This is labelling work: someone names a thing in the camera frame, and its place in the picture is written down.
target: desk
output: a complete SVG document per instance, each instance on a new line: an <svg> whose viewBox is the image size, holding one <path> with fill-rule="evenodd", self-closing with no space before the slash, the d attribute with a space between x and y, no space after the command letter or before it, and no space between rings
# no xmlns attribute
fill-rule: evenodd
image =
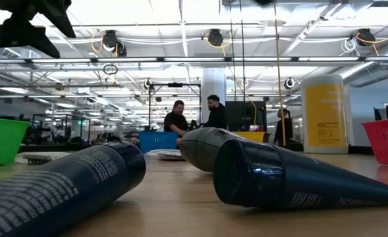
<svg viewBox="0 0 388 237"><path fill-rule="evenodd" d="M388 183L388 167L371 156L312 156ZM388 207L266 213L230 206L218 200L210 174L185 161L146 159L146 177L137 188L63 236L388 236ZM0 179L32 167L0 167Z"/></svg>

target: dark blue tube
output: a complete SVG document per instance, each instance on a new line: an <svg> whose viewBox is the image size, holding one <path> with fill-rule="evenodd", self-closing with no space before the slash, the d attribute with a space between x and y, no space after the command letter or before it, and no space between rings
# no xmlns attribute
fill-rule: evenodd
<svg viewBox="0 0 388 237"><path fill-rule="evenodd" d="M281 147L227 140L214 188L227 204L266 209L388 205L388 185Z"/></svg>
<svg viewBox="0 0 388 237"><path fill-rule="evenodd" d="M130 143L97 145L0 181L0 236L56 236L144 178Z"/></svg>

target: black shirt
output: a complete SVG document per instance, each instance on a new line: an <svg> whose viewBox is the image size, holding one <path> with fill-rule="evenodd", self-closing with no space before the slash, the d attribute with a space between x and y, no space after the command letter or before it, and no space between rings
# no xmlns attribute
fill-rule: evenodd
<svg viewBox="0 0 388 237"><path fill-rule="evenodd" d="M185 116L177 115L173 111L168 113L165 117L165 132L173 132L170 129L170 125L172 124L181 130L188 130L188 122L186 121Z"/></svg>
<svg viewBox="0 0 388 237"><path fill-rule="evenodd" d="M209 112L208 121L204 124L204 128L223 128L227 129L226 125L226 108L219 103L219 106Z"/></svg>

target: dark hair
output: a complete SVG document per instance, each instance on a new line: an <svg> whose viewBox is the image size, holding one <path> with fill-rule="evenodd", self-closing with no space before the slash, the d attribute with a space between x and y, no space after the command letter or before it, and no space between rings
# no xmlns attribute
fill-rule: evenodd
<svg viewBox="0 0 388 237"><path fill-rule="evenodd" d="M177 101L175 101L175 104L173 104L173 108L178 107L178 105L185 105L185 104L183 103L183 101L177 100Z"/></svg>
<svg viewBox="0 0 388 237"><path fill-rule="evenodd" d="M220 102L220 98L219 98L218 96L216 96L216 95L211 95L211 96L209 96L207 99L211 99L211 100Z"/></svg>

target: person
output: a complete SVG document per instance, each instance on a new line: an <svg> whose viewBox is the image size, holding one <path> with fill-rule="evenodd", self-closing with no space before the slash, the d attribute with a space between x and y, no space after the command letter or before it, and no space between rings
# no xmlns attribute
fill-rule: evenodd
<svg viewBox="0 0 388 237"><path fill-rule="evenodd" d="M223 128L227 129L226 125L226 108L220 103L220 98L216 95L211 95L207 98L209 117L204 124L204 128Z"/></svg>
<svg viewBox="0 0 388 237"><path fill-rule="evenodd" d="M277 116L279 118L281 118L281 110L283 110L283 114L285 116L285 137L287 144L288 140L293 138L292 119L291 114L287 109L279 109L279 111L277 112ZM277 127L274 134L274 144L278 146L283 146L283 128L281 120L277 122Z"/></svg>
<svg viewBox="0 0 388 237"><path fill-rule="evenodd" d="M183 110L183 101L175 101L172 112L165 117L165 132L177 132L179 137L183 137L188 132L188 122L182 115Z"/></svg>

